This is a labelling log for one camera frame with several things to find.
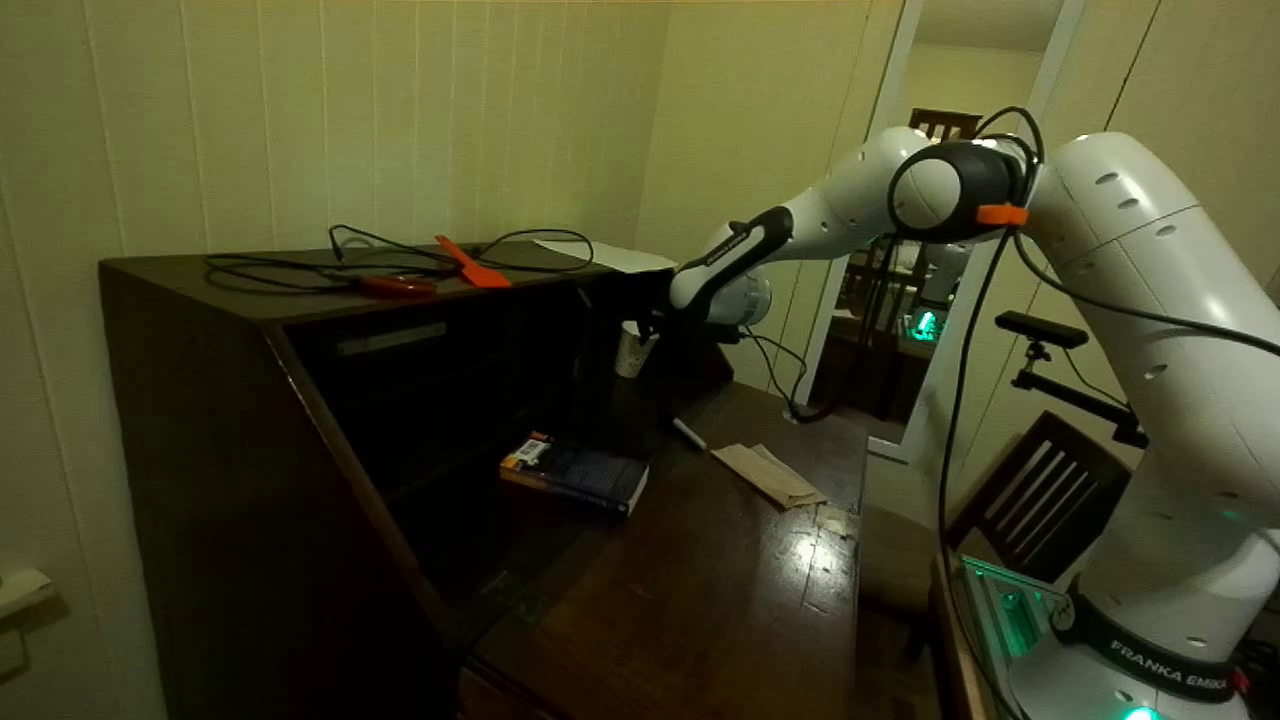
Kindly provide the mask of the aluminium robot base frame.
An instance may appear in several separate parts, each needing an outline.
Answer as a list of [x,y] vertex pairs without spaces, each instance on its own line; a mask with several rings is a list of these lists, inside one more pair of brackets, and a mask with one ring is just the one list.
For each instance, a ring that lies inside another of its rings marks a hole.
[[978,615],[978,649],[1012,720],[1069,720],[1064,644],[1051,630],[1059,592],[978,557],[959,562],[959,585]]

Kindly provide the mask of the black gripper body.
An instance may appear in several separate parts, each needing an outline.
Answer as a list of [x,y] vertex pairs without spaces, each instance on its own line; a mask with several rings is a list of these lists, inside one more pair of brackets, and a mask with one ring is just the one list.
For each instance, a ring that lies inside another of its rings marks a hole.
[[733,364],[706,320],[659,315],[643,379],[669,394],[711,394],[733,379]]

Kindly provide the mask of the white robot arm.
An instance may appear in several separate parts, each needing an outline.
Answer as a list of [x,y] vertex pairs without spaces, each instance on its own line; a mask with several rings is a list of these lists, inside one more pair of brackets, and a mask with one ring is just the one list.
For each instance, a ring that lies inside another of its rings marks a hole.
[[1141,142],[890,128],[677,268],[669,308],[747,324],[770,260],[890,237],[1028,237],[1126,398],[1097,412],[1141,453],[1085,567],[996,624],[996,688],[1025,720],[1249,720],[1235,649],[1280,575],[1280,311],[1194,188]]

